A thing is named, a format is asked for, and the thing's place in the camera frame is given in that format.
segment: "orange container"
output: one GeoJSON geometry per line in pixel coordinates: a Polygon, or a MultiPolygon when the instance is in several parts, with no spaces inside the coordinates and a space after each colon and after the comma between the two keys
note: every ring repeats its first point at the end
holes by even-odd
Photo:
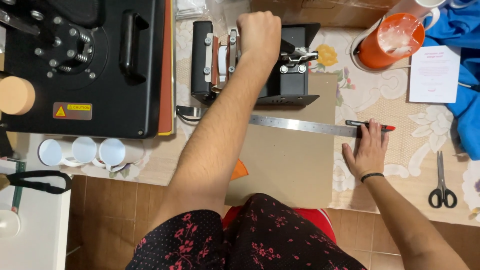
{"type": "Polygon", "coordinates": [[[388,65],[395,63],[396,61],[409,57],[410,55],[417,52],[423,44],[425,39],[425,29],[423,28],[422,24],[419,24],[417,29],[413,31],[412,37],[418,41],[419,45],[415,47],[412,52],[408,55],[403,57],[396,57],[390,54],[387,54],[382,50],[380,44],[378,42],[378,29],[384,27],[390,27],[393,25],[392,22],[401,20],[402,18],[409,18],[412,21],[415,21],[417,18],[408,13],[397,13],[393,14],[380,23],[380,25],[371,32],[363,41],[360,43],[360,52],[359,52],[359,59],[360,61],[369,68],[383,68],[388,65]]]}

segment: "scissors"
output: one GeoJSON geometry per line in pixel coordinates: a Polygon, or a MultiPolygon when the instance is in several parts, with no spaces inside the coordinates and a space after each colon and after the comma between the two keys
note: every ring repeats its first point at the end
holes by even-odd
{"type": "Polygon", "coordinates": [[[440,208],[442,204],[447,208],[454,208],[456,206],[457,200],[456,195],[448,189],[445,185],[444,177],[444,154],[442,151],[437,152],[437,166],[438,166],[438,187],[430,193],[428,196],[428,203],[433,208],[440,208]],[[433,197],[437,195],[437,204],[433,204],[433,197]],[[451,196],[453,199],[452,204],[448,204],[448,196],[451,196]]]}

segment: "hairy forearm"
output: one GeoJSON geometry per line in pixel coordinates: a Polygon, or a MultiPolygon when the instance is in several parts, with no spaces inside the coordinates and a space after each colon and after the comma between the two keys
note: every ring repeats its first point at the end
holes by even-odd
{"type": "Polygon", "coordinates": [[[385,178],[370,177],[365,184],[402,255],[406,269],[467,269],[430,221],[385,178]]]}
{"type": "Polygon", "coordinates": [[[235,73],[199,122],[180,156],[169,188],[223,200],[240,155],[248,120],[270,70],[242,56],[235,73]]]}

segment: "bracelet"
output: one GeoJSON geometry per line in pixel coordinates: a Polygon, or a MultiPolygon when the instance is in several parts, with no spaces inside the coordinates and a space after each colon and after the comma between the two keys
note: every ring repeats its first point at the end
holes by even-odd
{"type": "Polygon", "coordinates": [[[369,174],[366,174],[364,175],[360,181],[363,183],[363,181],[365,181],[365,179],[371,177],[371,176],[382,176],[382,177],[385,177],[385,175],[383,175],[382,173],[379,173],[379,172],[374,172],[374,173],[369,173],[369,174]]]}

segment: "caution label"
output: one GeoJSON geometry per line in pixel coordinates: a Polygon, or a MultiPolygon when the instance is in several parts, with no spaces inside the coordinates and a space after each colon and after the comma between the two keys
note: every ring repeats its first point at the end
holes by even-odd
{"type": "Polygon", "coordinates": [[[53,118],[69,120],[92,120],[92,104],[90,103],[53,103],[53,118]]]}

